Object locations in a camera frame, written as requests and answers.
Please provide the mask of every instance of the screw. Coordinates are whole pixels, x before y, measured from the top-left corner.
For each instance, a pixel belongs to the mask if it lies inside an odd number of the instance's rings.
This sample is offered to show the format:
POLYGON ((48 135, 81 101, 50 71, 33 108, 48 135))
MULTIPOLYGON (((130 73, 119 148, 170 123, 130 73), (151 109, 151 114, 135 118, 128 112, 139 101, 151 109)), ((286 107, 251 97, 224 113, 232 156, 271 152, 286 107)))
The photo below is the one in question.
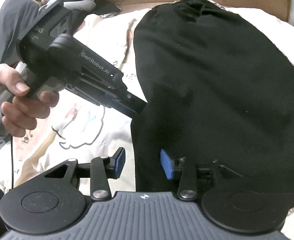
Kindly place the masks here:
POLYGON ((185 162, 185 160, 186 160, 186 157, 178 158, 178 164, 179 164, 179 165, 183 165, 184 162, 185 162))
POLYGON ((103 189, 96 190, 96 191, 94 191, 93 196, 95 198, 106 198, 108 196, 108 192, 103 189))
POLYGON ((184 199, 191 199, 196 196, 196 192, 193 190, 183 190, 180 192, 180 196, 184 199))

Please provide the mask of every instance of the gray fabric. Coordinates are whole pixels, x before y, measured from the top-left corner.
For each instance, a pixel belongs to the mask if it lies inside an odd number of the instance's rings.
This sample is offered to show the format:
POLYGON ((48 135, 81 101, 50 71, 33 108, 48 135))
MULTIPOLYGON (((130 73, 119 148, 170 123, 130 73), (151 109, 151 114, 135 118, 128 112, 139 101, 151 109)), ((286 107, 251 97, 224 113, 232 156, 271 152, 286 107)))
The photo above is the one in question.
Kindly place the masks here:
POLYGON ((0 9, 0 63, 19 61, 17 38, 38 16, 38 9, 32 0, 5 0, 0 9))

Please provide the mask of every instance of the dark gray cloth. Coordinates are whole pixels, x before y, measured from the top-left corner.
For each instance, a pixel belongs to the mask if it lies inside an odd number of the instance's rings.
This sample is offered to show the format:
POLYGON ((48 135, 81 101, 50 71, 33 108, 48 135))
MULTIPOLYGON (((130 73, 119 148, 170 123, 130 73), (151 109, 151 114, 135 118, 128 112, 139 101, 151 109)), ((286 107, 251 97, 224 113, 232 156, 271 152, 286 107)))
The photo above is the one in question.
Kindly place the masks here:
POLYGON ((19 61, 17 38, 38 16, 38 9, 32 0, 5 0, 0 9, 0 64, 19 61))
POLYGON ((263 33, 209 1, 181 0, 143 17, 134 49, 148 101, 131 124, 137 191, 177 190, 164 149, 198 167, 223 162, 294 207, 294 66, 263 33))

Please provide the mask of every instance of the hand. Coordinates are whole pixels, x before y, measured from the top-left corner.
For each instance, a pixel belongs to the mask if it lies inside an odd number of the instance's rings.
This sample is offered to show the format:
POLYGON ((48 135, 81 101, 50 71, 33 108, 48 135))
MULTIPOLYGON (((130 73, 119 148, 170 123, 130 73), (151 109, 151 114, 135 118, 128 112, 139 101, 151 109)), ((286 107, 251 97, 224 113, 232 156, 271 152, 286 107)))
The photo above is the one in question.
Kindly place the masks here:
POLYGON ((39 100, 24 97, 29 87, 24 83, 20 74, 7 64, 0 64, 0 85, 5 85, 15 97, 12 103, 3 102, 1 105, 2 123, 13 136, 23 137, 27 130, 34 130, 36 118, 45 119, 50 114, 50 107, 57 105, 59 94, 44 91, 39 100))

